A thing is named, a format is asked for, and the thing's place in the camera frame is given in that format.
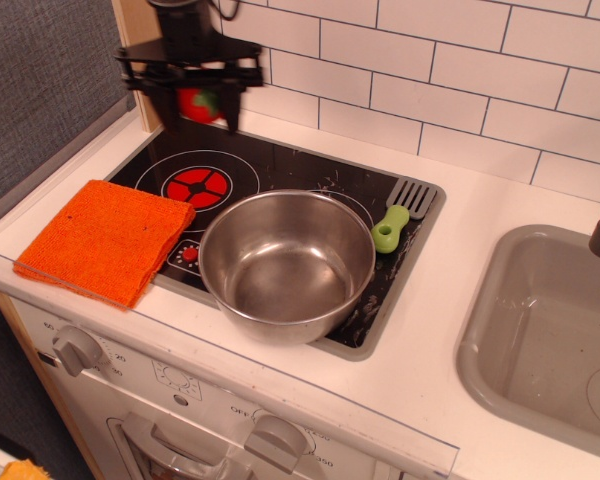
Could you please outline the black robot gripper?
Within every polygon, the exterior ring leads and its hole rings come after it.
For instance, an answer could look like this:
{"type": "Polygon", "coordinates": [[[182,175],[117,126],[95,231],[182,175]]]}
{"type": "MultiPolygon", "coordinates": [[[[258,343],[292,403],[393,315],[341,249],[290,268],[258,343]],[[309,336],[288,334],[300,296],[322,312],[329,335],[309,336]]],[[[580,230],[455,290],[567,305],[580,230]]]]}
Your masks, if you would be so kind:
{"type": "Polygon", "coordinates": [[[131,90],[146,94],[166,131],[179,132],[176,91],[221,90],[221,110],[230,133],[239,128],[241,94],[264,84],[262,47],[225,36],[211,22],[209,4],[153,4],[160,36],[121,48],[115,58],[131,90]]]}

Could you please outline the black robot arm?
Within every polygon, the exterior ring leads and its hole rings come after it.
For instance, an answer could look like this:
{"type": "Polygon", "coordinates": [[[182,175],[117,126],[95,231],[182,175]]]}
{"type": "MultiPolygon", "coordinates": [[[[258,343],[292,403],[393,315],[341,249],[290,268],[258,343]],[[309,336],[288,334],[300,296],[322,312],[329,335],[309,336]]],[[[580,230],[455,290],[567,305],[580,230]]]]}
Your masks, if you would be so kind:
{"type": "Polygon", "coordinates": [[[259,62],[262,47],[218,32],[212,1],[151,1],[161,36],[121,48],[116,59],[122,80],[131,91],[148,97],[158,119],[169,132],[186,118],[179,95],[186,90],[209,92],[229,132],[239,127],[241,94],[264,85],[259,62]]]}

